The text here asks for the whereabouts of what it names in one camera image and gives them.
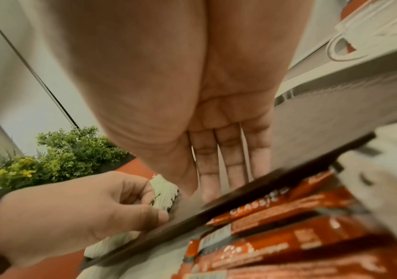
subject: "orange wrapper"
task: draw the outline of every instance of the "orange wrapper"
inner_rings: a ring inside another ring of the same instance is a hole
[[[234,238],[239,236],[245,237],[253,233],[268,231],[286,224],[319,216],[320,213],[318,211],[321,209],[344,209],[356,204],[357,201],[350,192],[346,188],[341,187],[330,192],[315,194],[286,204],[277,205],[248,215],[207,234],[200,240],[198,252],[207,253],[213,251],[221,243],[229,244]]]
[[[247,264],[277,263],[284,259],[307,260],[321,248],[337,251],[335,244],[387,232],[368,215],[322,216],[281,229],[236,240],[217,251],[201,254],[192,267],[193,273],[224,270]]]
[[[327,182],[333,178],[333,176],[333,172],[331,171],[320,172],[317,175],[304,179],[294,188],[284,187],[279,190],[274,190],[265,197],[256,199],[251,203],[234,208],[229,212],[214,217],[207,222],[207,225],[224,225],[249,214],[267,209],[271,206],[281,205],[291,200],[303,198],[324,187]]]
[[[397,279],[397,246],[334,259],[177,275],[178,279]]]

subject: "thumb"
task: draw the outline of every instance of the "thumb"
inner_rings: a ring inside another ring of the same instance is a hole
[[[149,231],[169,221],[166,211],[150,205],[117,205],[115,217],[118,232]]]

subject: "fingernail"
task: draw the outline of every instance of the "fingernail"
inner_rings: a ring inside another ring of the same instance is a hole
[[[158,211],[158,225],[161,226],[169,221],[169,214],[166,211]]]

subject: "cabinet door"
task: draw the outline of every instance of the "cabinet door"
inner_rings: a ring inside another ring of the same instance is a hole
[[[72,127],[38,80],[0,34],[0,126],[26,154],[40,132]]]
[[[18,0],[0,0],[0,30],[79,127],[98,126],[78,89],[37,34]]]

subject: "person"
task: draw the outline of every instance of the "person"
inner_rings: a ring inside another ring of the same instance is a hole
[[[271,170],[274,95],[310,0],[21,0],[109,139],[178,185],[221,195]],[[0,191],[0,270],[78,251],[168,216],[115,172]]]

